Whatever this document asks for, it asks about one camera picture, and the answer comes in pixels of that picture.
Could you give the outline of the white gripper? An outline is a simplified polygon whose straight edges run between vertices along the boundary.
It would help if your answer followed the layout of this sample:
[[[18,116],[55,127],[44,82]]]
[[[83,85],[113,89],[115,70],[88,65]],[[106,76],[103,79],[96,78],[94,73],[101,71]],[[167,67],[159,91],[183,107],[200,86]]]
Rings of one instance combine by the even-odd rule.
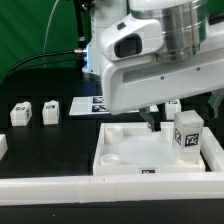
[[[211,25],[205,15],[131,13],[101,33],[100,47],[102,95],[110,113],[140,109],[156,132],[160,114],[148,106],[213,91],[211,107],[218,117],[224,100],[224,21]]]

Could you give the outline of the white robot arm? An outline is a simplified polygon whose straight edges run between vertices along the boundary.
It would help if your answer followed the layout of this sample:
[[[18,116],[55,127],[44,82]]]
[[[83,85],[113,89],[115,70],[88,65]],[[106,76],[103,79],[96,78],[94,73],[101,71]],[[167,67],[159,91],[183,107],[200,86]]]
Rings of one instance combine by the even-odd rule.
[[[208,0],[83,0],[87,70],[113,115],[206,92],[224,95],[224,15]]]

